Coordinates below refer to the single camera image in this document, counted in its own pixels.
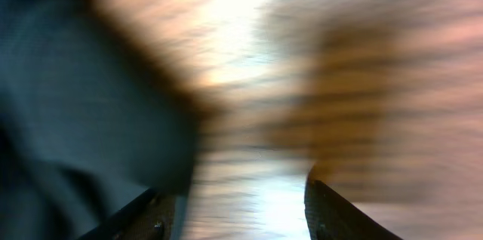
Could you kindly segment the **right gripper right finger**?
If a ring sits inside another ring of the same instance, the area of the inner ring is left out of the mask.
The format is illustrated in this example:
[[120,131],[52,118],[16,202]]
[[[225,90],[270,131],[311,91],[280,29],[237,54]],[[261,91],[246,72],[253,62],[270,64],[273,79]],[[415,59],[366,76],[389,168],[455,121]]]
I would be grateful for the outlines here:
[[311,167],[304,192],[311,240],[401,240],[315,176]]

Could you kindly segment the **black t-shirt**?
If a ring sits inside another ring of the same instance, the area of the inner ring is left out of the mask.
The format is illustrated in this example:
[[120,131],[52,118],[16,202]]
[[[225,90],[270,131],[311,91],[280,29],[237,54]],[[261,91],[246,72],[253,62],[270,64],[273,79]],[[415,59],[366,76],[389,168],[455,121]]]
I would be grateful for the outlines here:
[[148,189],[182,235],[198,116],[91,0],[1,0],[1,237],[78,239]]

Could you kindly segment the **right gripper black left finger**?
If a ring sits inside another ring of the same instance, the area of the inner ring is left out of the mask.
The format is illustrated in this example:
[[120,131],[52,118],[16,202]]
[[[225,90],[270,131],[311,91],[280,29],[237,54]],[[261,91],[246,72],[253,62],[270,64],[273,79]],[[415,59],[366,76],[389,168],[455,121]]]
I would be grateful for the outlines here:
[[78,240],[171,240],[176,198],[148,189]]

